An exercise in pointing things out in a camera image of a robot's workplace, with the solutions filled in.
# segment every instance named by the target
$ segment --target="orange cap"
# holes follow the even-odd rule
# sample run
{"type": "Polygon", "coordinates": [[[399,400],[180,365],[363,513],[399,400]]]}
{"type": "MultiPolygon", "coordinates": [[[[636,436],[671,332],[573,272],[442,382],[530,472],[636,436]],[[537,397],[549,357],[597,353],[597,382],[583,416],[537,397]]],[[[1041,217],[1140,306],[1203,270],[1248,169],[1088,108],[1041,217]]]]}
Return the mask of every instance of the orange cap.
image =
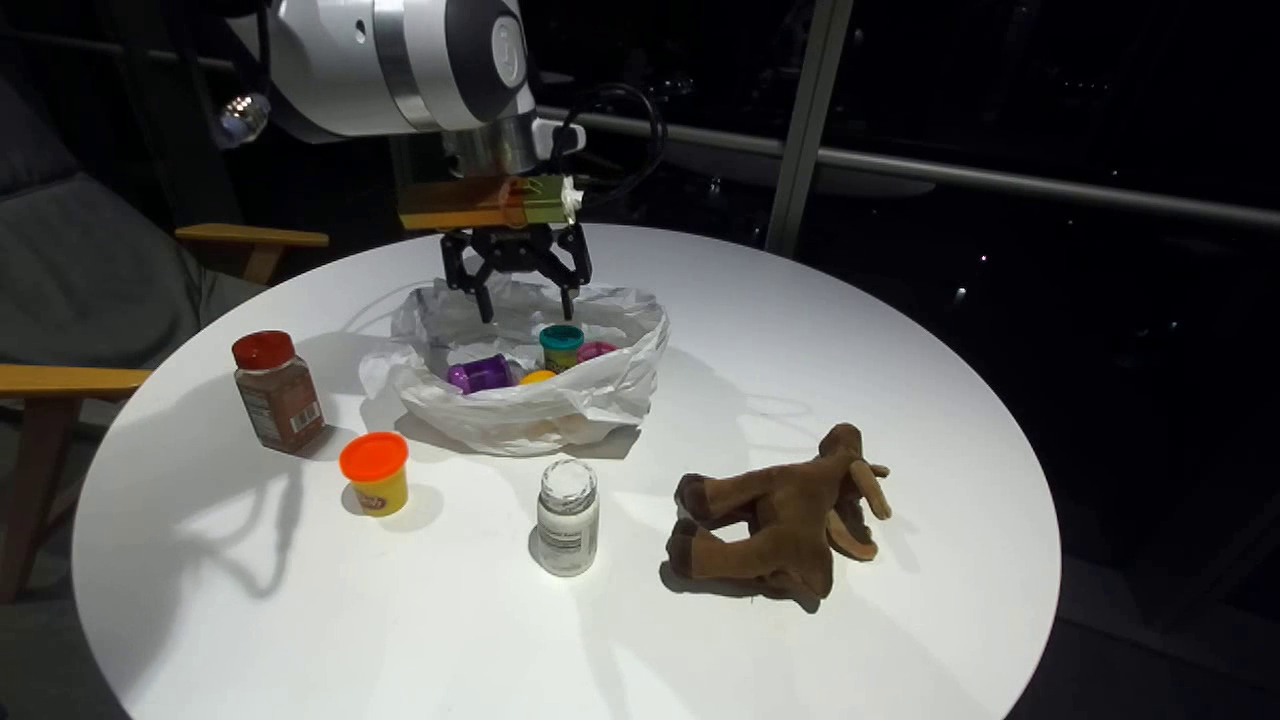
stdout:
{"type": "Polygon", "coordinates": [[[409,444],[397,434],[358,436],[339,458],[343,475],[351,484],[379,484],[379,480],[397,475],[404,469],[404,460],[409,460],[409,444]]]}

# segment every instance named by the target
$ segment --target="round white table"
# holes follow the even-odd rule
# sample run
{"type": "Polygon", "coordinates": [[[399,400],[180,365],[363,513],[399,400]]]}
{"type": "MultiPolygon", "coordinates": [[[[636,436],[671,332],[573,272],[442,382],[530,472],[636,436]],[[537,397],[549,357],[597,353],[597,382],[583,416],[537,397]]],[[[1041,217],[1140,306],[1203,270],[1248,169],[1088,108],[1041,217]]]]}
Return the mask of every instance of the round white table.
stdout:
{"type": "Polygon", "coordinates": [[[1058,507],[1013,414],[938,335],[843,281],[724,240],[588,228],[597,286],[671,321],[662,393],[600,480],[575,582],[523,542],[551,458],[412,441],[412,505],[343,505],[335,447],[368,427],[359,365],[442,275],[409,240],[298,275],[194,335],[106,436],[71,582],[101,671],[135,720],[383,717],[1005,717],[1060,601],[1058,507]],[[232,339],[290,330],[335,436],[256,444],[232,339]],[[686,472],[810,460],[852,420],[893,464],[882,561],[838,561],[817,616],[671,596],[655,563],[686,472]]]}

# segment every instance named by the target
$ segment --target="small white bottle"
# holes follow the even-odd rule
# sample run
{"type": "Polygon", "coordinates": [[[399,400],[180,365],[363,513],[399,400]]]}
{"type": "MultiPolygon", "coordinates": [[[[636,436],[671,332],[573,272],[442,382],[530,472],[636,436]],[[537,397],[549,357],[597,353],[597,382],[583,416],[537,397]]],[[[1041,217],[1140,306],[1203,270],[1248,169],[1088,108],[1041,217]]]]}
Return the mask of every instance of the small white bottle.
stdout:
{"type": "Polygon", "coordinates": [[[597,561],[600,502],[597,475],[582,460],[549,464],[537,492],[532,561],[551,578],[582,578],[597,561]]]}

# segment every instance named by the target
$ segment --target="toy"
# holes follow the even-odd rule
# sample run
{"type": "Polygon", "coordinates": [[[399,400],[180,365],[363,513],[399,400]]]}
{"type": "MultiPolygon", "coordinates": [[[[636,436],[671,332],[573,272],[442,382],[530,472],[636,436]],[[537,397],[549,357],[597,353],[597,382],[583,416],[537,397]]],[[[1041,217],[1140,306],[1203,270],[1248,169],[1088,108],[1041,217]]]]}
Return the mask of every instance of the toy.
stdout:
{"type": "Polygon", "coordinates": [[[865,436],[852,423],[838,423],[810,464],[728,480],[681,475],[681,520],[662,582],[671,592],[772,596],[817,611],[833,592],[833,550],[852,561],[875,557],[862,505],[882,520],[893,515],[882,475],[887,469],[865,460],[865,436]],[[713,538],[739,520],[748,542],[713,538]]]}

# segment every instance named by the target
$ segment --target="clear plastic bag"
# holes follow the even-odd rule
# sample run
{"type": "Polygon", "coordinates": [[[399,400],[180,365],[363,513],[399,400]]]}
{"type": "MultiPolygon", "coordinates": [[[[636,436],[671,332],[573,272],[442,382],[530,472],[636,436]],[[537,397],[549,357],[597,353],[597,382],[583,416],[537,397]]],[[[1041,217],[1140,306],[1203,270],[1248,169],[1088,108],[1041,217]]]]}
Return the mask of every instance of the clear plastic bag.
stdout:
{"type": "Polygon", "coordinates": [[[655,393],[655,370],[670,350],[670,313],[651,291],[583,289],[573,321],[588,339],[616,346],[549,386],[513,386],[461,393],[444,382],[455,357],[506,357],[542,365],[537,332],[560,315],[560,291],[498,275],[492,323],[481,323],[476,302],[444,286],[412,291],[391,335],[399,350],[379,382],[377,406],[399,406],[447,441],[476,452],[558,452],[597,444],[613,427],[639,423],[655,393]]]}

